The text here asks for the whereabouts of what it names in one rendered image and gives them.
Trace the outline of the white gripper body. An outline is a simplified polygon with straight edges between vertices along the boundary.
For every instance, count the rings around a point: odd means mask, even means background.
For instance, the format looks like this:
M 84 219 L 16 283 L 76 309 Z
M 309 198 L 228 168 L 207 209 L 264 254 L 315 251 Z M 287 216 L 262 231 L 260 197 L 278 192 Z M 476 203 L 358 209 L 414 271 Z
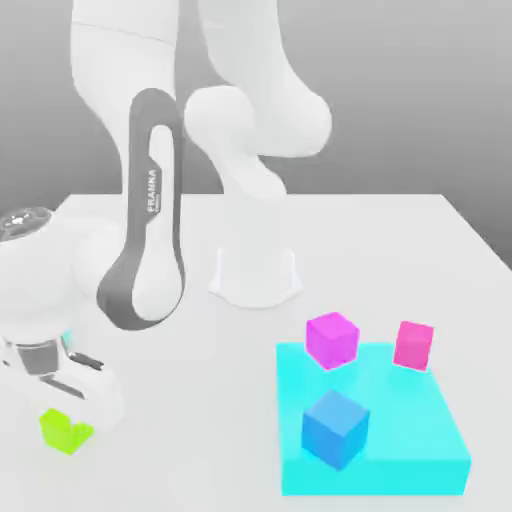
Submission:
M 112 430 L 124 414 L 124 399 L 117 377 L 104 367 L 66 364 L 52 375 L 39 378 L 43 403 L 74 422 L 100 431 Z

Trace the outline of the small blue cube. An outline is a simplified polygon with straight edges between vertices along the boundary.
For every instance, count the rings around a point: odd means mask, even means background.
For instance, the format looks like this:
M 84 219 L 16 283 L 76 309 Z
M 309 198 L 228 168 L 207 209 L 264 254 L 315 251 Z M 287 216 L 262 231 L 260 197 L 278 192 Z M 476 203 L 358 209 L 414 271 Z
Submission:
M 303 413 L 301 447 L 341 471 L 364 449 L 369 419 L 367 408 L 329 390 Z

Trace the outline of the small green cube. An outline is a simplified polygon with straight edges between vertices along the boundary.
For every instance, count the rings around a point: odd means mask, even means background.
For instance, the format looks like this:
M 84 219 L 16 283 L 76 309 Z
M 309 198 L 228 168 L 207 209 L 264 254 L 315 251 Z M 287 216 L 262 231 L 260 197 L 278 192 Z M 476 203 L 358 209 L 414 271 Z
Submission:
M 39 418 L 45 443 L 56 450 L 74 454 L 93 434 L 94 428 L 87 423 L 73 423 L 68 415 L 54 408 Z

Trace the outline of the small pink cube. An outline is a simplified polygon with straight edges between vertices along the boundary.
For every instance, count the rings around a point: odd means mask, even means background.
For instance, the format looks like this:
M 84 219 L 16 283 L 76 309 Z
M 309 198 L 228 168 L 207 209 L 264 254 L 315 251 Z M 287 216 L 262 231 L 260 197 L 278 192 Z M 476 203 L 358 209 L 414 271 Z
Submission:
M 425 371 L 434 335 L 434 328 L 402 321 L 395 344 L 393 363 L 417 371 Z

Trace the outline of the large cyan box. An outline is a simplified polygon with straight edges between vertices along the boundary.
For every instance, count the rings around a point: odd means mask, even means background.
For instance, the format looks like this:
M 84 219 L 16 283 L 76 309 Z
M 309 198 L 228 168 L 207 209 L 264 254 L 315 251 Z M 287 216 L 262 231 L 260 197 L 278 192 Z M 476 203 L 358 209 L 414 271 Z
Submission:
M 281 490 L 301 495 L 461 495 L 471 455 L 430 371 L 393 364 L 390 343 L 362 343 L 326 371 L 301 343 L 276 347 Z M 341 470 L 302 446 L 305 412 L 329 391 L 369 412 L 362 450 Z

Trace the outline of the small magenta cube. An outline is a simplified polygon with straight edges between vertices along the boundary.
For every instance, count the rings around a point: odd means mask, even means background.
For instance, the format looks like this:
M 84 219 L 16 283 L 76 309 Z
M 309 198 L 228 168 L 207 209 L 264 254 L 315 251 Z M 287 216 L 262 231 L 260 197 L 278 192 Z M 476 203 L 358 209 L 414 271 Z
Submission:
M 306 323 L 306 351 L 327 371 L 356 359 L 359 338 L 360 329 L 338 312 L 323 314 Z

